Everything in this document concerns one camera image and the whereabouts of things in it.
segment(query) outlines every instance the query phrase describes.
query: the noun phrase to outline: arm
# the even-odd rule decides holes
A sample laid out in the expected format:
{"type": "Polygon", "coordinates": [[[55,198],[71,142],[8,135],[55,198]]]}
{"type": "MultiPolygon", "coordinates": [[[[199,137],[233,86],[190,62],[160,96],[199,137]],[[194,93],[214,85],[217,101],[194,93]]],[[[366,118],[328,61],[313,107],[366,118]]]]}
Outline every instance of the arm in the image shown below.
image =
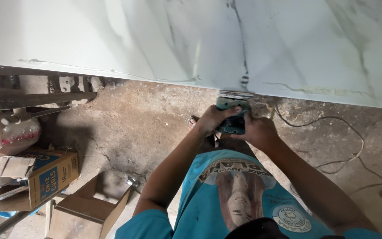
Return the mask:
{"type": "Polygon", "coordinates": [[[210,106],[181,143],[151,174],[133,215],[147,209],[159,209],[166,212],[207,133],[213,131],[224,119],[240,111],[241,107],[219,111],[215,105],[210,106]]]}
{"type": "Polygon", "coordinates": [[[336,234],[356,227],[377,231],[356,204],[331,180],[306,163],[278,136],[268,118],[245,116],[246,134],[233,135],[264,152],[293,183],[300,198],[336,234]]]}

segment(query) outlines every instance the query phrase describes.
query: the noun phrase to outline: hand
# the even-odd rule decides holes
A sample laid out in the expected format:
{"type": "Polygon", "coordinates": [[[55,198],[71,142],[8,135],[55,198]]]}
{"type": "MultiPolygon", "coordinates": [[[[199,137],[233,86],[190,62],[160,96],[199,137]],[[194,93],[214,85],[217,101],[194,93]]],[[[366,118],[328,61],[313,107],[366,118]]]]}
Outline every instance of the hand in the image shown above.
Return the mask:
{"type": "Polygon", "coordinates": [[[247,111],[244,121],[245,134],[233,134],[232,138],[245,140],[264,153],[282,142],[271,119],[266,117],[254,119],[251,112],[247,111]]]}
{"type": "Polygon", "coordinates": [[[242,108],[240,106],[231,107],[227,110],[220,111],[215,105],[209,106],[203,116],[197,121],[194,128],[207,135],[207,133],[215,130],[223,120],[227,117],[234,116],[241,112],[242,108]]]}

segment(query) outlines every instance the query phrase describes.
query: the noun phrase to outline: electrical cable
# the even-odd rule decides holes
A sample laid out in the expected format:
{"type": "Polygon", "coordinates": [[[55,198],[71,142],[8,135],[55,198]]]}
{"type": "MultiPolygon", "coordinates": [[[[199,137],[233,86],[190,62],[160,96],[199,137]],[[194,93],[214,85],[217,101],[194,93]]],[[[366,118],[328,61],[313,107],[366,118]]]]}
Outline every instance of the electrical cable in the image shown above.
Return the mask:
{"type": "MultiPolygon", "coordinates": [[[[369,171],[369,172],[371,172],[372,174],[376,175],[376,176],[379,177],[379,179],[381,179],[381,181],[382,181],[382,176],[379,175],[378,173],[374,172],[373,170],[369,169],[369,168],[365,165],[365,163],[363,162],[362,158],[360,157],[360,154],[362,153],[363,148],[364,148],[364,145],[365,145],[365,139],[364,139],[363,136],[362,136],[362,135],[361,135],[361,134],[360,134],[360,133],[359,133],[359,132],[352,126],[352,125],[350,125],[346,120],[344,120],[344,119],[342,119],[342,118],[340,118],[340,117],[336,117],[336,116],[324,116],[324,117],[320,117],[320,118],[318,118],[318,119],[316,119],[316,120],[313,120],[313,121],[311,121],[311,122],[309,122],[309,123],[306,123],[306,124],[303,124],[303,125],[294,125],[294,124],[291,124],[290,122],[288,122],[288,121],[287,121],[287,120],[286,120],[286,119],[279,113],[278,105],[276,105],[275,108],[273,108],[273,107],[270,107],[269,104],[266,103],[266,107],[271,111],[271,118],[272,118],[272,116],[273,116],[273,113],[277,113],[277,115],[279,116],[279,118],[280,118],[282,121],[284,121],[287,125],[289,125],[289,126],[291,126],[291,127],[297,127],[297,128],[299,128],[299,127],[305,127],[305,126],[311,125],[311,124],[313,124],[313,123],[315,123],[315,122],[317,122],[317,121],[319,121],[319,120],[324,120],[324,119],[336,119],[336,120],[340,120],[340,121],[346,123],[346,124],[353,130],[353,132],[355,132],[355,133],[359,136],[359,138],[360,138],[361,141],[362,141],[362,147],[361,147],[361,149],[359,150],[359,152],[358,152],[357,154],[352,154],[352,155],[350,156],[350,158],[347,159],[347,160],[337,160],[337,161],[327,162],[327,163],[324,163],[324,164],[315,166],[314,168],[317,169],[317,170],[319,170],[321,173],[325,173],[325,174],[336,174],[336,173],[338,173],[340,170],[342,170],[343,167],[344,167],[348,162],[350,162],[351,160],[354,160],[354,159],[358,159],[359,162],[360,162],[360,163],[362,164],[362,166],[364,167],[364,169],[366,169],[367,171],[369,171]],[[328,172],[328,171],[325,171],[325,170],[321,169],[322,166],[330,165],[330,164],[333,164],[333,163],[343,163],[343,164],[342,164],[342,166],[341,166],[338,170],[336,170],[336,171],[332,171],[332,172],[328,172]]],[[[350,195],[350,194],[353,194],[353,193],[356,193],[356,192],[358,192],[358,191],[361,191],[361,190],[363,190],[363,189],[369,188],[369,187],[377,187],[377,186],[381,186],[381,185],[382,185],[382,183],[370,184],[370,185],[368,185],[368,186],[361,187],[361,188],[359,188],[359,189],[357,189],[357,190],[355,190],[355,191],[349,193],[349,195],[350,195]]],[[[299,197],[298,193],[296,192],[296,190],[295,190],[295,188],[294,188],[294,186],[293,186],[292,184],[291,184],[290,190],[291,190],[291,193],[293,193],[295,196],[298,196],[298,197],[299,197]]]]}

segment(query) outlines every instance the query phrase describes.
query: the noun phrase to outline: concrete floor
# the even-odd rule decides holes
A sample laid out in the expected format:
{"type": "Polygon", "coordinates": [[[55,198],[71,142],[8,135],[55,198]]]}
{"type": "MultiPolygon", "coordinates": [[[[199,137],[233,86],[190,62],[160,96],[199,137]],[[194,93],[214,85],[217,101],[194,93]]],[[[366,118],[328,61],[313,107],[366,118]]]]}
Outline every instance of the concrete floor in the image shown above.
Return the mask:
{"type": "MultiPolygon", "coordinates": [[[[102,171],[117,175],[123,184],[127,176],[143,184],[151,172],[187,134],[186,119],[200,116],[216,100],[216,91],[168,84],[116,80],[98,94],[92,102],[52,115],[42,122],[43,133],[39,145],[75,150],[81,163],[81,177],[74,181],[67,193],[73,193],[102,171]]],[[[338,116],[351,123],[365,138],[360,155],[367,167],[382,176],[382,109],[348,106],[333,103],[257,96],[255,102],[277,102],[283,116],[294,124],[303,124],[320,116],[338,116]]],[[[257,109],[262,116],[266,109],[257,109]]],[[[327,119],[307,127],[292,128],[278,116],[274,117],[281,138],[312,166],[346,160],[360,149],[361,142],[344,123],[327,119]]],[[[285,187],[289,181],[260,151],[257,158],[285,187]]],[[[335,170],[341,164],[324,167],[335,170]]],[[[382,181],[365,170],[358,160],[350,161],[337,174],[328,177],[346,193],[382,181]]],[[[382,187],[370,187],[351,195],[351,198],[382,232],[382,187]]],[[[171,204],[169,219],[174,222],[180,191],[171,204]]],[[[127,208],[107,238],[132,216],[139,195],[134,193],[127,208]]],[[[43,238],[45,216],[33,215],[20,222],[10,239],[43,238]]]]}

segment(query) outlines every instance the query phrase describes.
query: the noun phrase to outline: blue t-shirt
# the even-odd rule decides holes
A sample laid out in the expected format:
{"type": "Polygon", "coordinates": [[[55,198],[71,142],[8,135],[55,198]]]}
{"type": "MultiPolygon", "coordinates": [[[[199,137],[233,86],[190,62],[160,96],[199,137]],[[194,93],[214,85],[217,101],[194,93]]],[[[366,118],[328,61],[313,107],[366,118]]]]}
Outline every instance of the blue t-shirt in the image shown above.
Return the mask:
{"type": "MultiPolygon", "coordinates": [[[[238,226],[272,218],[291,239],[334,235],[310,216],[255,158],[232,150],[199,154],[183,182],[175,227],[161,210],[145,210],[116,231],[116,239],[222,239],[238,226]]],[[[361,228],[346,231],[348,239],[382,239],[361,228]]]]}

